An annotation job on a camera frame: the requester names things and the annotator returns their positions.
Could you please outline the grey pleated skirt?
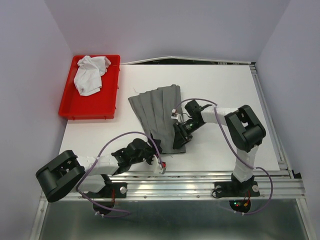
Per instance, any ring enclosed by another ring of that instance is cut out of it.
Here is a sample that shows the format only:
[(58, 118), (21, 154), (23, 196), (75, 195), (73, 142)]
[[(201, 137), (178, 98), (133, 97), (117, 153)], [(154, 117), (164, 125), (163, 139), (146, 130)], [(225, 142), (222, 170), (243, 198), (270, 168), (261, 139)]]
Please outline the grey pleated skirt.
[(186, 147), (173, 149), (175, 138), (172, 110), (182, 111), (177, 106), (181, 100), (181, 88), (176, 84), (159, 87), (154, 90), (139, 93), (128, 98), (130, 106), (138, 118), (145, 134), (154, 141), (160, 141), (163, 154), (184, 154)]

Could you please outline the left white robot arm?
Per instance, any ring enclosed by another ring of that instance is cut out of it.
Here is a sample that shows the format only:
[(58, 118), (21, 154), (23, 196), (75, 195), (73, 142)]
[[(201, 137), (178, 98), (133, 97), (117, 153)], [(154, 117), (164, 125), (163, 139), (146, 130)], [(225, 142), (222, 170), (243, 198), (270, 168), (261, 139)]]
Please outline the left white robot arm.
[(147, 163), (156, 174), (163, 174), (166, 163), (161, 160), (160, 140), (135, 138), (126, 147), (107, 155), (78, 156), (65, 150), (41, 167), (35, 174), (50, 203), (69, 193), (80, 192), (93, 198), (120, 198), (127, 196), (126, 182), (112, 182), (111, 177), (126, 173), (132, 165)]

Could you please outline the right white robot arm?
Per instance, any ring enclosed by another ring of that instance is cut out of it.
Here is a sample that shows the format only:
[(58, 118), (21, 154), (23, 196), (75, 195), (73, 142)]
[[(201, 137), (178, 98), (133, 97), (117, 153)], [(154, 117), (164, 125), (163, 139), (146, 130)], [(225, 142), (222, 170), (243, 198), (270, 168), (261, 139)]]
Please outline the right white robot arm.
[(235, 156), (235, 167), (230, 181), (215, 182), (212, 196), (216, 199), (231, 197), (258, 197), (260, 191), (253, 174), (254, 162), (259, 146), (266, 137), (266, 130), (252, 108), (243, 105), (239, 108), (221, 108), (217, 103), (208, 100), (204, 106), (199, 105), (199, 99), (184, 100), (184, 108), (189, 115), (183, 122), (182, 114), (173, 108), (171, 118), (173, 124), (173, 149), (178, 150), (193, 139), (193, 132), (206, 123), (218, 124), (228, 132), (222, 135), (231, 152)]

